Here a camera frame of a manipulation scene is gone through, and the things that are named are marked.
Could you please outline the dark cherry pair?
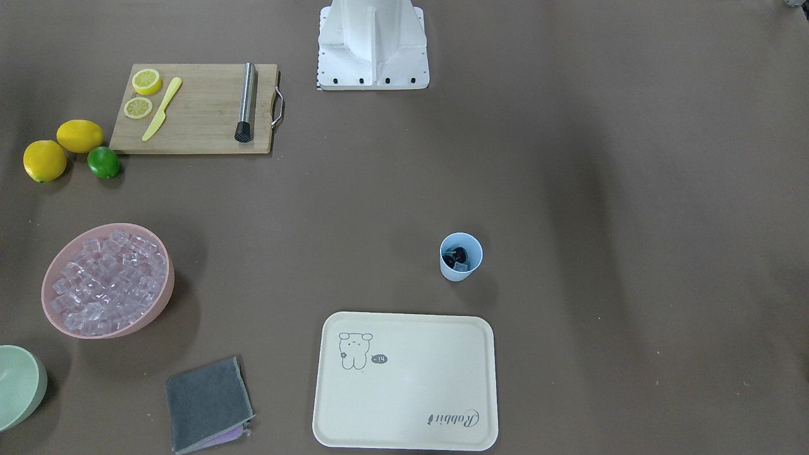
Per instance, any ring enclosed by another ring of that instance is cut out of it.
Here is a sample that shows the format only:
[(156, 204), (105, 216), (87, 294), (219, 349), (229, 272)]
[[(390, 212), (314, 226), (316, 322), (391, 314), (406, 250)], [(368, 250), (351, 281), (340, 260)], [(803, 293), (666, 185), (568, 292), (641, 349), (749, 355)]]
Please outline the dark cherry pair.
[(445, 251), (441, 257), (442, 261), (451, 269), (455, 262), (468, 263), (467, 250), (461, 246)]

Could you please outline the light blue plastic cup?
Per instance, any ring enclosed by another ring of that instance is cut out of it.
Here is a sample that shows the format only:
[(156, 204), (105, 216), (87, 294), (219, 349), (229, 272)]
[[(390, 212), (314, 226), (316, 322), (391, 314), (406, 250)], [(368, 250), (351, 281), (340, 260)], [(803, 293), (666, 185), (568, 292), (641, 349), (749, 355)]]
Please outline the light blue plastic cup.
[(440, 270), (445, 279), (459, 282), (470, 276), (482, 264), (484, 251), (476, 237), (468, 233), (453, 233), (441, 243)]

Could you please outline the cream serving tray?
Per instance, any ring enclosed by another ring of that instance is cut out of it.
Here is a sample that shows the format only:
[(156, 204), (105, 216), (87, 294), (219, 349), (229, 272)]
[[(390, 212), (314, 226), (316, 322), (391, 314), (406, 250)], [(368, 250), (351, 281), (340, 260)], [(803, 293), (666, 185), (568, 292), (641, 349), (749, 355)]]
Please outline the cream serving tray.
[(490, 449), (499, 433), (492, 327), (474, 316), (333, 313), (312, 431), (327, 447)]

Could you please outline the steel muddler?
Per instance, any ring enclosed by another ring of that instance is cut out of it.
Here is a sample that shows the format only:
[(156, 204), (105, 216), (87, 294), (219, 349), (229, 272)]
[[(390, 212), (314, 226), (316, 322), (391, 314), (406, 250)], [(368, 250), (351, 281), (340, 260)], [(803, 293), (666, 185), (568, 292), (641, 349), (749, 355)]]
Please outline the steel muddler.
[(239, 118), (235, 126), (234, 140), (251, 142), (253, 139), (253, 104), (255, 101), (255, 81), (257, 70), (253, 63), (245, 64), (243, 86), (240, 99)]

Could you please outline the grey folded cloth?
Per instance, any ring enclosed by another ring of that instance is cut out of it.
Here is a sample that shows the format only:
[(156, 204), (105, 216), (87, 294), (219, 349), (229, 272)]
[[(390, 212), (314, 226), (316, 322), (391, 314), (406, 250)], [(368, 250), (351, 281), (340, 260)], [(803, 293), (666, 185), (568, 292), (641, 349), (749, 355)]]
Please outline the grey folded cloth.
[(255, 414), (238, 357), (173, 375), (165, 392), (174, 453), (190, 454), (250, 435)]

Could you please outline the yellow plastic knife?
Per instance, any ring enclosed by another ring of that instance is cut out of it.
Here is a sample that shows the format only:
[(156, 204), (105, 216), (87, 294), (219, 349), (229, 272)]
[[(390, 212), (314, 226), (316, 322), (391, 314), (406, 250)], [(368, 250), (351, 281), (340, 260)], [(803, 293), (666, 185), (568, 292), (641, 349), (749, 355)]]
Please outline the yellow plastic knife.
[(182, 84), (183, 84), (183, 80), (180, 77), (174, 77), (170, 81), (170, 84), (168, 85), (168, 87), (166, 89), (166, 92), (164, 94), (164, 98), (162, 98), (162, 100), (161, 100), (161, 102), (160, 102), (160, 104), (158, 106), (158, 109), (154, 113), (154, 116), (153, 116), (148, 128), (145, 130), (144, 134), (142, 135), (141, 141), (146, 142), (146, 141), (150, 140), (160, 130), (162, 124), (164, 124), (164, 122), (166, 120), (166, 117), (167, 117), (166, 110), (167, 110), (169, 104), (171, 103), (171, 101), (173, 100), (174, 95), (176, 95), (176, 93), (179, 92), (179, 89), (182, 86)]

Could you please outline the bamboo cutting board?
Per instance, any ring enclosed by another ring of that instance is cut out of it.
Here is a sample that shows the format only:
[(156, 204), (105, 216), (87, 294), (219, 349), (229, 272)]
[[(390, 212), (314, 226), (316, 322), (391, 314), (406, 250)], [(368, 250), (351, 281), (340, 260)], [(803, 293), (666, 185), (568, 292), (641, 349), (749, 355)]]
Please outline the bamboo cutting board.
[(276, 100), (279, 83), (277, 64), (257, 64), (255, 101), (252, 103), (252, 140), (238, 142), (234, 138), (239, 121), (243, 90), (242, 64), (161, 64), (136, 63), (130, 70), (153, 68), (162, 78), (159, 92), (149, 96), (159, 107), (174, 77), (182, 78), (182, 86), (167, 105), (167, 118), (147, 141), (142, 135), (154, 113), (140, 120), (127, 118), (122, 108), (110, 133), (109, 146), (121, 154), (268, 154), (272, 148), (274, 125), (282, 115), (274, 108), (283, 106)]

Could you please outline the lemon slice lower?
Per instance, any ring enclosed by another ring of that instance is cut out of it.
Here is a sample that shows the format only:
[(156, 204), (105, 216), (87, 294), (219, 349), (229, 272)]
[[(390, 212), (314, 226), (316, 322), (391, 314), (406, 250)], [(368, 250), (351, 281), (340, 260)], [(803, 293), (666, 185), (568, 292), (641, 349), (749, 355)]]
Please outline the lemon slice lower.
[(147, 118), (153, 110), (153, 103), (148, 98), (136, 96), (127, 100), (122, 107), (122, 112), (127, 118), (132, 120), (142, 120)]

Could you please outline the lemon slice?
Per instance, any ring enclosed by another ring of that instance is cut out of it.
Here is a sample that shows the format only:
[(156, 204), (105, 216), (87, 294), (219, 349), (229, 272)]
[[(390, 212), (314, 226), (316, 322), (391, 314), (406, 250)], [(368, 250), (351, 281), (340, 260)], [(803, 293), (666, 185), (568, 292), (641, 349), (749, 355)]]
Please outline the lemon slice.
[(154, 95), (162, 88), (162, 77), (159, 70), (145, 68), (133, 75), (131, 78), (131, 86), (139, 95)]
[(147, 118), (153, 110), (153, 103), (148, 98), (136, 96), (127, 100), (122, 107), (122, 112), (127, 118), (132, 120), (142, 120)]

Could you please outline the lemon slice upper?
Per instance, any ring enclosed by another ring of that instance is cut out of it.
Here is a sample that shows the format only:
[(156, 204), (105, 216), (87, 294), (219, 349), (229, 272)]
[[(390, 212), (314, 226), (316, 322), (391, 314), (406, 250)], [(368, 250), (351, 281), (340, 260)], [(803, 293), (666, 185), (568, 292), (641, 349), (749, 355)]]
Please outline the lemon slice upper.
[(162, 88), (162, 77), (159, 70), (145, 68), (133, 75), (131, 78), (131, 86), (139, 95), (154, 95)]

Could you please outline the green lime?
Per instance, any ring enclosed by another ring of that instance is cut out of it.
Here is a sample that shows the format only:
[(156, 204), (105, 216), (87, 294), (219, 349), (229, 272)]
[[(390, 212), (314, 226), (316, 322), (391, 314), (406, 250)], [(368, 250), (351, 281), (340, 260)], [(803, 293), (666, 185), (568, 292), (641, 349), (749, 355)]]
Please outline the green lime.
[(96, 178), (112, 179), (119, 174), (118, 154), (109, 147), (96, 147), (87, 154), (87, 165)]

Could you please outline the yellow lemon near board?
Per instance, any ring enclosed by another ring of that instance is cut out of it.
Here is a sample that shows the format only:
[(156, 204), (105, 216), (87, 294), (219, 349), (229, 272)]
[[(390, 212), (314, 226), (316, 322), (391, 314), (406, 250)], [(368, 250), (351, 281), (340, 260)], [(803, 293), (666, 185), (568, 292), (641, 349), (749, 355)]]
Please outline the yellow lemon near board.
[(104, 132), (95, 122), (89, 120), (69, 120), (57, 130), (57, 142), (67, 152), (87, 154), (104, 144)]

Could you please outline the yellow lemon outer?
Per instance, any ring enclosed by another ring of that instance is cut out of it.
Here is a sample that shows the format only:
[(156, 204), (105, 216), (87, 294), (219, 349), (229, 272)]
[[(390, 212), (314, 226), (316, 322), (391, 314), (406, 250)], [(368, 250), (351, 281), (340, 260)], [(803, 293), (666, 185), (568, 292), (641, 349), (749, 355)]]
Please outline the yellow lemon outer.
[(23, 153), (23, 167), (30, 178), (38, 183), (49, 183), (60, 178), (67, 163), (63, 147), (52, 140), (32, 142)]

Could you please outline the mint green bowl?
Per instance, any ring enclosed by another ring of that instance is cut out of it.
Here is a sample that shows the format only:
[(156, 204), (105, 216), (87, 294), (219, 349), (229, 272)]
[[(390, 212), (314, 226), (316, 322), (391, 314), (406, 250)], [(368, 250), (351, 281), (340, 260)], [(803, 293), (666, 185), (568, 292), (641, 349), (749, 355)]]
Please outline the mint green bowl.
[(48, 375), (41, 360), (27, 349), (1, 346), (1, 431), (28, 418), (44, 398)]

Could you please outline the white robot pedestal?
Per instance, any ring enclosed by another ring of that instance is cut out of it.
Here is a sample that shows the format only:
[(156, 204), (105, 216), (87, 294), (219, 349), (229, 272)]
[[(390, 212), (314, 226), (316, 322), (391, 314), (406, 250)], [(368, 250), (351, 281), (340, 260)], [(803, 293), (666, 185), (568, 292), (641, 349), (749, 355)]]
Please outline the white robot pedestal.
[(410, 1), (333, 1), (319, 14), (316, 87), (420, 90), (430, 84), (427, 28)]

